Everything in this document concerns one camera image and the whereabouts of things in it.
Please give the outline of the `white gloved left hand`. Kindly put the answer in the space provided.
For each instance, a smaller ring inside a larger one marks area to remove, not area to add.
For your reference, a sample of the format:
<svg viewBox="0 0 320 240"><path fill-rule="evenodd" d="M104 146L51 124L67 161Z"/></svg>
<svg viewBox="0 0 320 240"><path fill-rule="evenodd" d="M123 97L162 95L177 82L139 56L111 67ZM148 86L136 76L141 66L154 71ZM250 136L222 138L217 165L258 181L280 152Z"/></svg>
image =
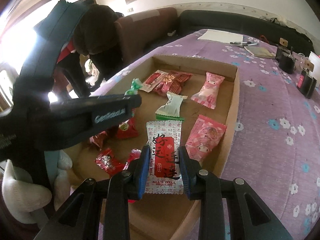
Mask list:
<svg viewBox="0 0 320 240"><path fill-rule="evenodd" d="M53 202L56 211L70 196L71 185L67 171L72 168L73 163L63 150L58 153L54 192L42 185L18 180L12 162L7 161L2 183L2 197L9 213L17 221L23 224L37 224L42 228L49 220L44 207Z"/></svg>

